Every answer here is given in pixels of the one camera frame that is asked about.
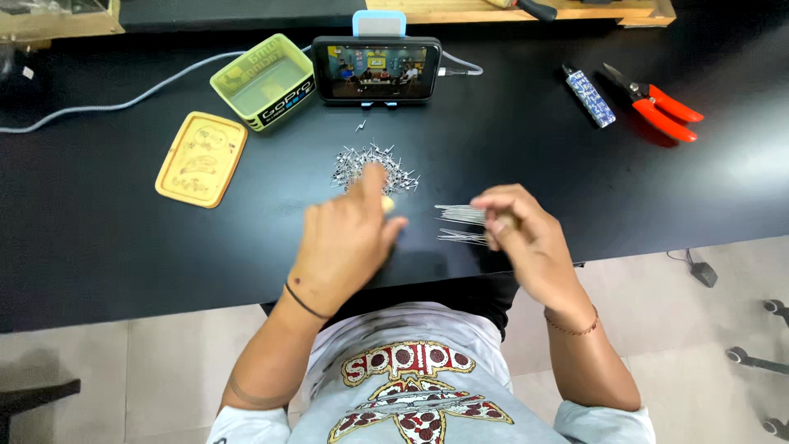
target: phone screen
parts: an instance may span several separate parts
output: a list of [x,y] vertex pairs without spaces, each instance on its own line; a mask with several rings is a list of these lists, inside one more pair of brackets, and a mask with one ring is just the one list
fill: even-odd
[[321,55],[321,92],[340,100],[422,100],[436,78],[438,48],[432,46],[326,46]]

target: patterned lighter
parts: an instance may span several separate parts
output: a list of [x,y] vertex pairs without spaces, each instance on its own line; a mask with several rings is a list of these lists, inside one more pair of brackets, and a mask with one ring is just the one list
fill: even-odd
[[611,108],[600,97],[583,72],[566,65],[562,65],[562,70],[567,75],[567,84],[572,87],[575,95],[578,96],[600,128],[608,126],[616,120]]

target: video on screen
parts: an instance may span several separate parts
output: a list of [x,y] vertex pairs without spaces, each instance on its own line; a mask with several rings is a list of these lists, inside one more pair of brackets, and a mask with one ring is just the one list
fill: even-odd
[[331,91],[336,98],[418,98],[425,47],[328,47]]

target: red pliers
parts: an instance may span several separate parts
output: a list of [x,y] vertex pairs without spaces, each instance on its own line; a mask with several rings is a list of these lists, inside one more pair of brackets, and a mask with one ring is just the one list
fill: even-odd
[[660,91],[655,85],[630,81],[611,65],[603,63],[603,66],[614,76],[619,85],[627,91],[627,94],[633,100],[633,107],[655,127],[680,141],[692,142],[696,140],[696,133],[666,117],[655,108],[655,105],[661,110],[687,122],[699,122],[704,118],[703,115],[667,96],[665,92]]

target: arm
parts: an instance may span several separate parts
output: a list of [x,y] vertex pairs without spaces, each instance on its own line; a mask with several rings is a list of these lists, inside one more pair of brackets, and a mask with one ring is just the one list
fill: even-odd
[[312,342],[323,323],[383,264],[405,217],[384,221],[381,187],[386,172],[366,165],[344,194],[305,211],[296,262],[271,317],[238,357],[222,394],[226,405],[269,410],[287,405],[304,377]]
[[[488,210],[491,248],[507,252],[518,283],[545,305],[545,317],[553,324],[548,326],[548,338],[562,399],[589,407],[638,410],[638,388],[578,282],[556,218],[520,185],[495,186],[474,198],[471,205]],[[504,224],[499,219],[503,211],[513,213],[518,224]]]

